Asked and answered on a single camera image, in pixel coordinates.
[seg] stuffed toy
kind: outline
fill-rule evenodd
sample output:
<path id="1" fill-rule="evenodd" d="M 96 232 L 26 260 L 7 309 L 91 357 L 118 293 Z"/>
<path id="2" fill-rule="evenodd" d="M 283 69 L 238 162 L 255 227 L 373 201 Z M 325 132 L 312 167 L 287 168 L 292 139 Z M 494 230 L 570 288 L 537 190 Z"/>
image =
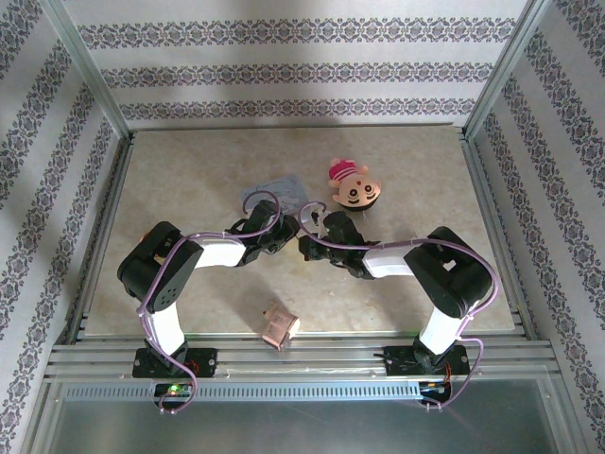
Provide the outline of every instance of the stuffed toy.
<path id="1" fill-rule="evenodd" d="M 364 211 L 371 208 L 380 196 L 381 184 L 370 178 L 366 166 L 358 167 L 350 159 L 335 158 L 330 162 L 330 187 L 338 189 L 332 196 L 350 211 Z"/>

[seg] purple cable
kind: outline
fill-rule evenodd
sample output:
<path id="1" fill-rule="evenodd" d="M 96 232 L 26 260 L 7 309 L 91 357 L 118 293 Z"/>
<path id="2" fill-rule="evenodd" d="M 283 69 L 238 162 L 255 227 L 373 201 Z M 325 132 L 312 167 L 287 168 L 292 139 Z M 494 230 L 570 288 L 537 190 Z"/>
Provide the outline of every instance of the purple cable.
<path id="1" fill-rule="evenodd" d="M 347 251 L 369 251 L 369 250 L 372 250 L 372 249 L 398 248 L 398 247 L 402 247 L 402 246 L 414 246 L 414 245 L 420 245 L 420 244 L 437 244 L 439 246 L 455 249 L 455 250 L 460 251 L 462 253 L 466 253 L 467 255 L 469 255 L 473 259 L 475 259 L 477 262 L 479 262 L 481 265 L 483 265 L 483 267 L 490 274 L 490 277 L 492 278 L 492 282 L 493 282 L 492 293 L 490 293 L 490 296 L 485 300 L 485 302 L 483 304 L 481 304 L 481 305 L 479 305 L 479 306 L 477 306 L 474 309 L 472 309 L 472 310 L 469 311 L 469 313 L 466 315 L 466 317 L 462 321 L 462 324 L 460 325 L 460 328 L 456 332 L 456 338 L 457 338 L 457 340 L 459 340 L 461 342 L 474 341 L 474 342 L 477 342 L 479 344 L 479 354 L 476 357 L 475 364 L 473 365 L 473 368 L 471 369 L 471 371 L 469 372 L 469 374 L 466 376 L 466 378 L 462 382 L 462 385 L 460 386 L 460 388 L 458 389 L 458 391 L 454 395 L 452 395 L 446 402 L 441 403 L 441 402 L 439 402 L 439 401 L 437 401 L 435 399 L 431 399 L 430 397 L 424 397 L 424 400 L 426 400 L 427 402 L 431 402 L 431 403 L 435 404 L 439 409 L 444 409 L 445 407 L 449 406 L 452 402 L 454 402 L 462 394 L 462 392 L 464 391 L 464 389 L 467 387 L 467 385 L 469 384 L 469 381 L 471 380 L 471 377 L 473 376 L 473 374 L 476 371 L 477 366 L 479 365 L 479 361 L 481 361 L 481 359 L 483 358 L 483 350 L 484 350 L 483 341 L 480 338 L 461 338 L 460 334 L 462 333 L 462 331 L 464 331 L 464 328 L 466 328 L 466 325 L 474 317 L 475 314 L 477 314 L 480 311 L 484 310 L 487 306 L 489 306 L 493 302 L 493 300 L 495 300 L 495 297 L 497 296 L 498 291 L 500 289 L 500 285 L 499 285 L 499 282 L 498 282 L 499 281 L 498 280 L 498 275 L 496 274 L 495 270 L 487 262 L 487 260 L 485 260 L 481 255 L 479 255 L 478 253 L 476 253 L 472 249 L 465 248 L 464 246 L 460 246 L 457 243 L 452 243 L 450 241 L 444 241 L 444 240 L 441 240 L 441 239 L 416 238 L 416 239 L 409 239 L 407 241 L 397 241 L 397 242 L 394 242 L 394 243 L 376 244 L 376 245 L 372 245 L 372 246 L 351 246 L 351 245 L 346 245 L 346 244 L 337 244 L 337 243 L 331 243 L 329 241 L 324 241 L 323 239 L 314 236 L 303 225 L 303 211 L 305 209 L 309 208 L 310 206 L 313 206 L 313 205 L 319 205 L 319 206 L 321 206 L 323 208 L 324 212 L 325 212 L 325 210 L 327 208 L 326 204 L 323 203 L 322 201 L 310 201 L 305 206 L 303 206 L 301 208 L 301 211 L 299 212 L 299 215 L 298 215 L 298 220 L 299 220 L 299 224 L 301 225 L 301 230 L 303 232 L 305 232 L 311 239 L 313 239 L 317 243 L 319 243 L 319 244 L 321 244 L 323 246 L 326 246 L 328 248 L 341 249 L 341 250 L 347 250 Z"/>
<path id="2" fill-rule="evenodd" d="M 460 251 L 462 253 L 466 253 L 467 255 L 470 255 L 473 259 L 475 259 L 477 262 L 479 262 L 481 265 L 483 265 L 483 267 L 487 270 L 487 272 L 490 274 L 490 277 L 492 278 L 492 282 L 493 282 L 492 293 L 490 293 L 490 296 L 485 300 L 485 302 L 483 304 L 481 304 L 478 307 L 475 307 L 474 309 L 469 311 L 469 313 L 466 316 L 466 320 L 464 322 L 462 322 L 462 326 L 460 327 L 461 329 L 457 332 L 457 336 L 460 335 L 462 330 L 466 327 L 466 324 L 474 317 L 475 314 L 477 314 L 478 312 L 485 309 L 487 306 L 489 306 L 493 302 L 493 300 L 495 300 L 495 297 L 497 296 L 498 291 L 500 289 L 500 286 L 498 284 L 498 281 L 499 281 L 498 275 L 493 270 L 492 266 L 487 262 L 487 260 L 485 260 L 481 255 L 479 255 L 472 249 L 465 248 L 464 246 L 460 246 L 459 244 L 452 243 L 450 241 L 444 241 L 442 239 L 433 239 L 433 238 L 415 238 L 415 239 L 409 239 L 406 241 L 396 241 L 394 243 L 375 244 L 375 245 L 371 245 L 371 246 L 351 246 L 348 244 L 331 243 L 329 241 L 324 241 L 323 239 L 314 236 L 303 225 L 303 211 L 313 205 L 320 205 L 323 208 L 323 211 L 326 210 L 326 204 L 323 203 L 322 201 L 310 201 L 305 206 L 303 206 L 301 208 L 301 211 L 298 214 L 298 221 L 299 221 L 299 224 L 301 225 L 301 230 L 303 232 L 305 232 L 309 237 L 311 237 L 311 239 L 313 239 L 315 242 L 317 242 L 323 246 L 326 246 L 328 248 L 341 249 L 341 250 L 346 250 L 346 251 L 369 251 L 372 249 L 399 248 L 399 247 L 403 247 L 403 246 L 415 246 L 415 245 L 421 245 L 421 244 L 428 243 L 428 244 L 436 244 L 439 246 L 444 246 L 446 248 L 451 248 L 451 249 Z"/>
<path id="3" fill-rule="evenodd" d="M 273 221 L 267 227 L 259 230 L 258 232 L 252 232 L 251 234 L 232 235 L 232 234 L 216 233 L 216 232 L 202 232 L 202 233 L 191 234 L 191 235 L 182 237 L 175 243 L 175 245 L 172 247 L 172 249 L 166 256 L 164 263 L 158 270 L 158 273 L 156 274 L 155 278 L 153 279 L 153 282 L 151 282 L 151 285 L 149 286 L 149 290 L 147 291 L 145 298 L 143 298 L 143 301 L 136 309 L 136 312 L 137 312 L 137 314 L 139 314 L 139 318 L 141 319 L 141 325 L 143 326 L 143 332 L 145 333 L 145 337 L 146 337 L 147 341 L 149 342 L 149 344 L 156 351 L 158 351 L 160 353 L 160 355 L 162 355 L 164 358 L 166 358 L 171 364 L 177 366 L 179 369 L 181 369 L 186 374 L 188 374 L 191 377 L 191 380 L 193 382 L 192 383 L 193 390 L 192 390 L 191 394 L 189 395 L 189 398 L 179 407 L 172 409 L 170 411 L 171 414 L 178 413 L 179 411 L 188 407 L 189 404 L 191 404 L 191 402 L 193 402 L 193 399 L 195 398 L 196 394 L 198 393 L 198 379 L 196 378 L 196 375 L 191 371 L 191 369 L 189 369 L 184 364 L 179 363 L 174 358 L 172 358 L 170 355 L 168 355 L 162 349 L 162 347 L 153 339 L 153 337 L 151 335 L 151 328 L 148 324 L 148 319 L 147 319 L 147 305 L 149 304 L 149 301 L 151 300 L 151 295 L 153 295 L 153 292 L 160 284 L 160 281 L 162 280 L 162 276 L 164 275 L 166 268 L 168 268 L 168 264 L 170 263 L 170 261 L 172 260 L 174 255 L 177 253 L 177 250 L 185 243 L 185 241 L 188 241 L 190 239 L 206 239 L 206 238 L 233 238 L 233 239 L 252 238 L 255 236 L 265 234 L 273 228 L 275 223 L 279 220 L 280 215 L 282 214 L 282 206 L 280 205 L 280 201 L 277 199 L 275 194 L 273 194 L 272 192 L 255 191 L 255 192 L 252 192 L 251 194 L 249 194 L 244 199 L 244 203 L 242 206 L 244 214 L 246 214 L 246 215 L 248 214 L 248 210 L 246 210 L 246 203 L 248 202 L 250 197 L 255 196 L 256 194 L 268 194 L 273 198 L 273 201 L 275 201 L 275 203 L 277 204 L 277 215 L 275 216 Z M 160 399 L 159 408 L 160 408 L 161 413 L 164 413 L 163 402 L 164 402 L 164 399 L 163 398 Z"/>

